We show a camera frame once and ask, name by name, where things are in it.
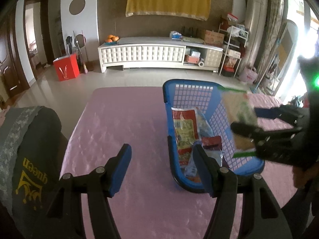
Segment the clear blue cookie bag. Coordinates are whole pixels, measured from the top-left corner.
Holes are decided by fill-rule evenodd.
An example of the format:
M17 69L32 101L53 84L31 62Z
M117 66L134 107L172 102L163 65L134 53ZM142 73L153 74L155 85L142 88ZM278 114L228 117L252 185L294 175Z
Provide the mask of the clear blue cookie bag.
M205 115L202 113L202 111L196 107L196 119L197 119L197 128L200 132L200 136L202 137L213 137L214 133L213 130L211 128L211 126L209 125L209 123L207 122Z

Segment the white metal shelf rack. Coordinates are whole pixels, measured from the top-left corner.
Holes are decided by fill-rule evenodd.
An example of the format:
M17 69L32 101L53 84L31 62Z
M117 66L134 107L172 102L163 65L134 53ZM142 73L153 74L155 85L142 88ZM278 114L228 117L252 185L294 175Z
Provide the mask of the white metal shelf rack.
M249 31L240 24L231 25L227 29L220 24L219 33L224 34L219 75L224 73L226 75L232 74L233 77L236 77L239 65L245 55Z

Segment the plate of oranges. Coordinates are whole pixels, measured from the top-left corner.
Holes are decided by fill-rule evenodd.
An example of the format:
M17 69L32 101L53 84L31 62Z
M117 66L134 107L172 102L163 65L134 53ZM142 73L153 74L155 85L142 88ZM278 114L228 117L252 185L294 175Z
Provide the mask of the plate of oranges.
M107 39L105 40L106 43L116 43L119 41L119 36L115 35L108 35Z

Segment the white tv cabinet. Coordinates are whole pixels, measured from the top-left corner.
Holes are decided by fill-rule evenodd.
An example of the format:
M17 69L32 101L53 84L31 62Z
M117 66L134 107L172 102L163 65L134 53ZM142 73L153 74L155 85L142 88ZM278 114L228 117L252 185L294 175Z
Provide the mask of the white tv cabinet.
M98 53L103 73L113 66L217 72L223 49L168 37L128 37L102 44Z

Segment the cardboard box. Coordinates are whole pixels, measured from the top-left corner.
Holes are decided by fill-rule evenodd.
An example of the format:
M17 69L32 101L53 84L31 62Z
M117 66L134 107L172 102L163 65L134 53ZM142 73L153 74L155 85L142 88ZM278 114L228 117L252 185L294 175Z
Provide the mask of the cardboard box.
M213 46L222 46L224 41L224 34L209 30L201 30L200 38L204 40L206 44Z

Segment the blue tissue pack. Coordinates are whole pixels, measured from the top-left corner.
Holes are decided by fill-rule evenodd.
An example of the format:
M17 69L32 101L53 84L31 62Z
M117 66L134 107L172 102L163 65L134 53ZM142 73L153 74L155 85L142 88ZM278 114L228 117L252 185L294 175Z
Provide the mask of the blue tissue pack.
M182 40L183 39L183 35L181 33L179 33L178 31L171 31L169 38L171 40Z

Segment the pink quilted tablecloth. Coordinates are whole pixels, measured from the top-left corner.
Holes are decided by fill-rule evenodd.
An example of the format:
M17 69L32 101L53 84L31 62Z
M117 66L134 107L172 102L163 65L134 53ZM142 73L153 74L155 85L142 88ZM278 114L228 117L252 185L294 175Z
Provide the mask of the pink quilted tablecloth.
M182 189L169 166L166 110L160 87L94 90L69 139L62 173L90 173L123 144L132 159L109 200L121 238L202 238L215 199Z

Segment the brown wooden door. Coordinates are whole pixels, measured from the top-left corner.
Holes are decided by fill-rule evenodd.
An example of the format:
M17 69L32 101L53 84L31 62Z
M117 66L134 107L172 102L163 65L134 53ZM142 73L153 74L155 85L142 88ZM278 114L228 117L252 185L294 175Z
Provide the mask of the brown wooden door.
M1 80L4 83L9 98L16 96L23 91L12 58L9 27L7 23L1 25Z

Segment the red box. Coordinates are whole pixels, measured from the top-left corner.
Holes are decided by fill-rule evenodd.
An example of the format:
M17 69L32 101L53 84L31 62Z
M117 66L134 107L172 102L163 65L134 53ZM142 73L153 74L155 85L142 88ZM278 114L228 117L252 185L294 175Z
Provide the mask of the red box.
M56 58L53 66L59 81L75 79L80 75L76 54Z

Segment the pink shopping bag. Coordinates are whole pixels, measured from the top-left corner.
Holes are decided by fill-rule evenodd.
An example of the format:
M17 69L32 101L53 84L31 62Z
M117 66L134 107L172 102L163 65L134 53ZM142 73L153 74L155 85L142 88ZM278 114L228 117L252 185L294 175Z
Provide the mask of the pink shopping bag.
M253 84L256 80L258 73L255 68L244 68L243 71L239 74L238 79L247 84Z

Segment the clear cream cracker pack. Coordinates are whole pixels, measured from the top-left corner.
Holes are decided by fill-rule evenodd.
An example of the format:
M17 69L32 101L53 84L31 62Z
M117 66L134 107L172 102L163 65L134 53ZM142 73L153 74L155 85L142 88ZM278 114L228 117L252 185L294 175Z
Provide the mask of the clear cream cracker pack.
M223 151L217 149L204 149L205 154L209 159L214 159L217 164L222 167ZM195 148L191 152L189 162L184 169L184 175L189 180L196 180L200 178L201 169L205 167L203 159Z

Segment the red snack packet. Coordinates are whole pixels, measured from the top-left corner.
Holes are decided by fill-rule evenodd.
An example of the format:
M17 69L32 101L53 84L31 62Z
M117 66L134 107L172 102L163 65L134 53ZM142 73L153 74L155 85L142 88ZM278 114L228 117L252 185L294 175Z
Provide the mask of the red snack packet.
M202 146L204 149L211 151L221 151L222 150L222 139L220 136L213 137L203 137Z

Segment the tall standing air conditioner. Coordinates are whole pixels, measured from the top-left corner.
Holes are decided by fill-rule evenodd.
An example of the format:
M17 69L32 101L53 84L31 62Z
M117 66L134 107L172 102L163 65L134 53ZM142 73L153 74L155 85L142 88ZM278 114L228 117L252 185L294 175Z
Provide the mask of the tall standing air conditioner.
M245 15L245 28L248 29L248 41L245 56L238 66L238 74L245 68L253 67L260 48L267 18L268 0L248 0Z

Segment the blue plastic basket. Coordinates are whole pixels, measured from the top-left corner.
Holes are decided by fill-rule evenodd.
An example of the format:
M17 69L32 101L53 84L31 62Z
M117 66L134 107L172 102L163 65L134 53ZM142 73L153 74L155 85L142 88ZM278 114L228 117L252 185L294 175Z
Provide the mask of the blue plastic basket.
M222 101L227 88L208 81L172 79L163 84L162 90L170 169L179 186L192 193L204 192L192 159L194 144L201 144L220 166L237 175L263 171L263 160L233 157L236 147Z

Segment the green soda cracker pack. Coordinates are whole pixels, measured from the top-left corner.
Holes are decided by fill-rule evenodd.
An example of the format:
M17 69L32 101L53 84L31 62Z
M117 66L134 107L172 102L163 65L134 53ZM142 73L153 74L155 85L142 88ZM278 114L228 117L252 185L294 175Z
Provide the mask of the green soda cracker pack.
M217 88L222 106L225 109L226 121L235 124L235 133L229 130L234 158L256 157L256 149L252 138L243 136L245 125L258 126L254 107L251 105L247 92L226 87Z

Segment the orange silver snack pouch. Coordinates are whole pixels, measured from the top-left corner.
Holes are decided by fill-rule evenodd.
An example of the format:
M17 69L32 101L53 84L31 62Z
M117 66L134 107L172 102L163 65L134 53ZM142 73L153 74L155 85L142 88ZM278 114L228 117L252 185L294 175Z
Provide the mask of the orange silver snack pouch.
M195 108L171 110L178 162L181 168L185 168L191 158L194 143L201 139L197 127L197 112Z

